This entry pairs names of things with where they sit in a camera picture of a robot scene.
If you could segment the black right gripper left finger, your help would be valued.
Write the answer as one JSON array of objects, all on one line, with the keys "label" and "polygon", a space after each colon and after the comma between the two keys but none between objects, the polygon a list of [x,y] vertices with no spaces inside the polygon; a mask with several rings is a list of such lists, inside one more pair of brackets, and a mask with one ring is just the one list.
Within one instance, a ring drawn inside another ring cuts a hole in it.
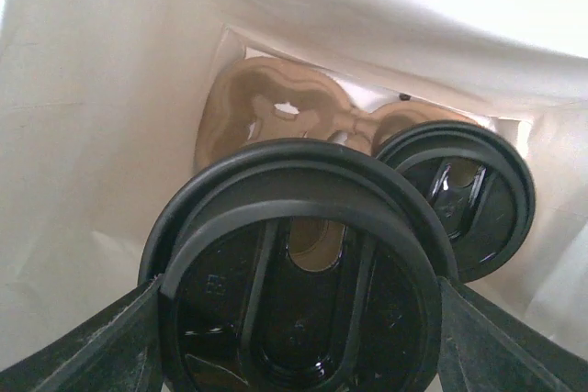
[{"label": "black right gripper left finger", "polygon": [[160,391],[159,275],[1,372],[3,391]]}]

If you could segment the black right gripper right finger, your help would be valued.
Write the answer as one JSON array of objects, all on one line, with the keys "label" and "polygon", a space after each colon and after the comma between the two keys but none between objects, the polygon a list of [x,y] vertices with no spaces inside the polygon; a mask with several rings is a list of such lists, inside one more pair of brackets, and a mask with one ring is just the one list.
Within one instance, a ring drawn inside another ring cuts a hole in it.
[{"label": "black right gripper right finger", "polygon": [[585,391],[587,362],[457,280],[438,279],[445,391]]}]

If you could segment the black plastic cup lid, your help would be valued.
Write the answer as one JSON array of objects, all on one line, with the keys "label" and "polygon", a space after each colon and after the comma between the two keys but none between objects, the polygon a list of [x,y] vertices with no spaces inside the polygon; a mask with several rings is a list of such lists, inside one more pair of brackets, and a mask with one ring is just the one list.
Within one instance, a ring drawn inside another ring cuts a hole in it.
[{"label": "black plastic cup lid", "polygon": [[468,122],[431,121],[387,138],[376,156],[434,210],[461,281],[495,272],[526,240],[535,185],[526,162],[503,137]]}]

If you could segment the brown pulp cup carrier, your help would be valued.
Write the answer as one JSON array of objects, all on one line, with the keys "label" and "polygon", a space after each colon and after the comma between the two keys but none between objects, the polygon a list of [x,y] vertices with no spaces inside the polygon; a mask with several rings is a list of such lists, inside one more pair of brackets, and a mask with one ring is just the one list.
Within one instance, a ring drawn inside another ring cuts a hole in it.
[{"label": "brown pulp cup carrier", "polygon": [[409,99],[372,112],[355,106],[334,79],[300,63],[242,59],[219,73],[198,127],[195,163],[202,169],[265,140],[334,141],[374,156],[392,135],[429,121],[469,122],[458,112]]}]

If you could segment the brown paper takeout bag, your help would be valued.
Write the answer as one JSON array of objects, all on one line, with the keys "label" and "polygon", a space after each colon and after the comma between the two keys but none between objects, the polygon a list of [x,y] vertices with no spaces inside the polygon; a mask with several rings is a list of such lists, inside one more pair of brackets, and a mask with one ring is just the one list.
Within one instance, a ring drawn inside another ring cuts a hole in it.
[{"label": "brown paper takeout bag", "polygon": [[242,41],[473,113],[537,187],[477,289],[587,354],[587,0],[1,0],[1,364],[130,291]]}]

